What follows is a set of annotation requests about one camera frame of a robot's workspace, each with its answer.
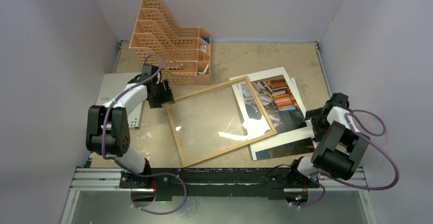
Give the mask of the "white photo mat board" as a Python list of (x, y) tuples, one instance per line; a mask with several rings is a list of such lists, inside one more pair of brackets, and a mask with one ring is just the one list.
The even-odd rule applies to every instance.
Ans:
[(276, 131), (275, 135), (252, 143), (252, 153), (296, 142), (306, 142), (308, 150), (314, 148), (312, 126), (305, 118), (306, 107), (295, 80), (285, 68), (250, 73), (247, 78), (250, 85), (240, 82), (231, 87), (246, 134), (255, 137), (270, 132), (268, 118)]

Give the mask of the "printed photo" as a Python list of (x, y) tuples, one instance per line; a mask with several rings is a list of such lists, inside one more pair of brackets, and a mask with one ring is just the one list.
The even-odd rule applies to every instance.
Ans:
[(305, 121), (301, 105), (284, 76), (251, 82), (259, 101), (277, 132), (276, 135), (249, 145), (252, 160), (267, 160), (312, 153), (311, 126)]

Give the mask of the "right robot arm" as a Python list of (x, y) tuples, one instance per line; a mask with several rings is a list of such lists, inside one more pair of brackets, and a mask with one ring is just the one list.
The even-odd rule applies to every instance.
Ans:
[(358, 136), (359, 129), (350, 124), (353, 120), (345, 117), (350, 112), (349, 97), (343, 93), (334, 93), (322, 108), (306, 112), (317, 147), (310, 158), (293, 161), (286, 174), (290, 185), (300, 186), (314, 172), (342, 180), (354, 175), (369, 144)]

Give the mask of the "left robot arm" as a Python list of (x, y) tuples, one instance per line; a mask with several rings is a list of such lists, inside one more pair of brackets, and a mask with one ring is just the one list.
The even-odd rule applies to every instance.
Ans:
[(151, 109), (174, 101), (169, 81), (163, 79), (160, 67), (145, 64), (141, 73), (111, 101), (91, 106), (86, 129), (86, 148), (133, 175), (132, 181), (140, 188), (148, 187), (154, 175), (149, 161), (130, 147), (128, 117), (145, 101)]

